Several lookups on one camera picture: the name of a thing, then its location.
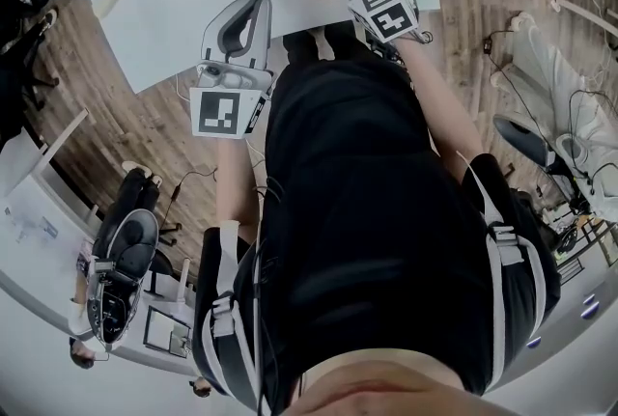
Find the backpack strap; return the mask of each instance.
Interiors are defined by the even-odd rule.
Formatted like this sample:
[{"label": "backpack strap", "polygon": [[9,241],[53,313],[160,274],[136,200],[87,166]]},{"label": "backpack strap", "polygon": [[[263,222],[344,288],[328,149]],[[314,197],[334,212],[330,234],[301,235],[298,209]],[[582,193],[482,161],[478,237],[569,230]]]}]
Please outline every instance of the backpack strap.
[{"label": "backpack strap", "polygon": [[523,257],[520,248],[526,250],[532,275],[534,277],[535,289],[535,322],[530,333],[532,337],[543,322],[545,314],[547,289],[545,274],[541,267],[539,253],[528,239],[518,236],[513,226],[504,223],[502,215],[490,198],[485,186],[481,183],[472,166],[463,155],[458,155],[465,161],[476,184],[483,196],[484,212],[481,212],[483,219],[488,227],[486,245],[490,259],[490,269],[492,272],[492,292],[493,292],[493,360],[492,360],[492,381],[488,388],[491,388],[502,377],[505,367],[506,352],[506,313],[504,308],[504,293],[502,289],[502,267],[515,263],[522,263]]}]

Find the person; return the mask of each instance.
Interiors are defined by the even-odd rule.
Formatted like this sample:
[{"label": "person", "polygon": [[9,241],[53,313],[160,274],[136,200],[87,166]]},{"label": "person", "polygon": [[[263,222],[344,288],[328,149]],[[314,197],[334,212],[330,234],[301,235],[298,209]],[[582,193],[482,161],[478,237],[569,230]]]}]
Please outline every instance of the person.
[{"label": "person", "polygon": [[[540,318],[557,303],[555,262],[423,45],[394,41],[405,70],[352,23],[324,35],[335,61],[320,61],[309,32],[283,40],[290,64],[272,95],[262,219],[245,142],[217,141],[217,220],[239,222],[239,260],[260,236],[266,400],[290,416],[510,414],[476,396],[496,353],[508,367],[524,347],[537,295]],[[536,291],[518,242],[521,259],[498,269],[502,345],[484,193],[536,246],[545,279]],[[217,296],[216,238],[205,232],[198,302]],[[247,339],[252,262],[239,262],[234,283]]]},{"label": "person", "polygon": [[[123,169],[126,172],[125,179],[118,190],[116,202],[103,219],[98,238],[93,245],[92,256],[105,257],[115,229],[130,212],[137,208],[155,210],[159,196],[158,188],[163,179],[160,176],[154,176],[153,171],[148,167],[130,160],[123,162]],[[84,370],[95,366],[98,353],[105,352],[104,345],[93,333],[86,312],[90,258],[88,252],[79,254],[76,262],[75,292],[69,304],[69,329],[73,334],[69,338],[70,359]],[[112,345],[112,349],[122,344],[125,334]]]},{"label": "person", "polygon": [[189,381],[189,385],[193,389],[193,394],[199,398],[205,398],[211,394],[212,387],[202,376],[198,376],[195,380]]}]

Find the white strap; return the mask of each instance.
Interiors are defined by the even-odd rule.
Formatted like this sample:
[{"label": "white strap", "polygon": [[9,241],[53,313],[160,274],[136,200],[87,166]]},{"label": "white strap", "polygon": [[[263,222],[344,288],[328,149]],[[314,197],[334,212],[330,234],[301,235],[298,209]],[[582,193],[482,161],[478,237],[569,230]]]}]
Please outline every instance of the white strap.
[{"label": "white strap", "polygon": [[532,268],[532,275],[534,276],[534,289],[536,292],[536,315],[534,321],[534,328],[530,337],[532,337],[541,326],[543,317],[545,316],[545,308],[547,304],[548,291],[545,283],[545,273],[543,273],[543,266],[541,265],[541,259],[539,258],[539,252],[525,237],[518,236],[521,246],[524,246],[528,252],[528,259],[530,260],[530,268]]},{"label": "white strap", "polygon": [[219,229],[221,241],[221,263],[216,277],[216,291],[219,294],[234,288],[234,279],[239,271],[237,249],[239,245],[239,222],[226,220]]},{"label": "white strap", "polygon": [[202,326],[202,344],[204,346],[204,353],[206,354],[206,361],[208,362],[217,383],[221,385],[221,388],[225,391],[226,394],[231,395],[232,391],[230,390],[230,387],[228,387],[228,383],[225,381],[225,376],[223,376],[223,369],[221,368],[221,363],[219,363],[219,358],[217,357],[216,351],[214,350],[214,343],[212,342],[211,332],[211,318],[212,309],[210,309],[209,312],[206,313],[206,319],[204,320],[204,325]]},{"label": "white strap", "polygon": [[502,261],[497,244],[488,234],[486,238],[487,251],[492,271],[493,291],[493,362],[492,387],[504,372],[504,355],[506,343],[506,319],[504,313],[504,296],[502,294]]},{"label": "white strap", "polygon": [[493,204],[493,201],[490,198],[489,193],[485,189],[485,186],[479,180],[478,176],[476,176],[476,173],[474,172],[474,169],[472,169],[472,166],[470,165],[470,163],[459,152],[457,152],[457,155],[460,156],[465,162],[465,165],[467,165],[468,169],[472,173],[472,176],[476,180],[476,184],[479,187],[481,194],[483,195],[483,208],[485,209],[485,211],[481,213],[483,215],[483,218],[485,218],[485,223],[489,226],[495,222],[504,222],[504,220],[502,219],[502,215],[500,215],[500,212]]},{"label": "white strap", "polygon": [[513,228],[511,226],[504,225],[502,215],[493,204],[489,193],[476,176],[474,169],[472,169],[469,162],[463,155],[459,152],[458,155],[465,161],[465,164],[470,169],[470,172],[476,180],[479,190],[483,195],[485,212],[482,214],[486,224],[488,226],[502,224],[502,226],[494,226],[494,230],[496,231],[498,243],[499,241],[502,241],[504,244],[498,245],[498,243],[496,243],[496,241],[489,234],[486,238],[490,268],[492,271],[493,291],[493,362],[492,381],[488,387],[491,388],[502,377],[502,373],[504,372],[506,317],[504,311],[504,295],[502,291],[502,266],[509,266],[514,263],[523,262],[521,251],[517,245],[521,245],[526,248],[528,260],[530,261],[530,267],[532,269],[532,275],[534,277],[534,289],[536,295],[535,322],[530,337],[532,337],[541,326],[543,316],[545,314],[547,301],[545,275],[543,273],[543,268],[541,266],[541,260],[537,249],[528,239],[517,236],[515,233],[510,233]]}]

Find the chin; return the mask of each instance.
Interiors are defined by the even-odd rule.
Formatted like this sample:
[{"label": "chin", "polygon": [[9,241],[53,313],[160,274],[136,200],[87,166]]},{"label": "chin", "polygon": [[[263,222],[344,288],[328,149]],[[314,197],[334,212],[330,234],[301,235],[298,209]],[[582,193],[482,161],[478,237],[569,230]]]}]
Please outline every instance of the chin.
[{"label": "chin", "polygon": [[395,363],[363,362],[320,378],[284,416],[513,416]]}]

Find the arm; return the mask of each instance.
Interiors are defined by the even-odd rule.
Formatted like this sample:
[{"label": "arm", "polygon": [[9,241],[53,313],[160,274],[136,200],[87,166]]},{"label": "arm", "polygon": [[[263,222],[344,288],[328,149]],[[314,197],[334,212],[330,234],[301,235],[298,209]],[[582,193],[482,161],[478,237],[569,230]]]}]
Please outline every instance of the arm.
[{"label": "arm", "polygon": [[461,182],[468,161],[484,152],[481,135],[455,94],[423,51],[423,45],[398,39],[395,46],[406,63],[427,126],[448,171]]},{"label": "arm", "polygon": [[86,313],[88,283],[81,272],[77,272],[75,294],[69,305],[69,330],[75,335],[81,335],[91,330]]},{"label": "arm", "polygon": [[229,139],[218,139],[217,144],[217,221],[238,220],[239,236],[252,243],[260,225],[260,202],[247,144]]}]

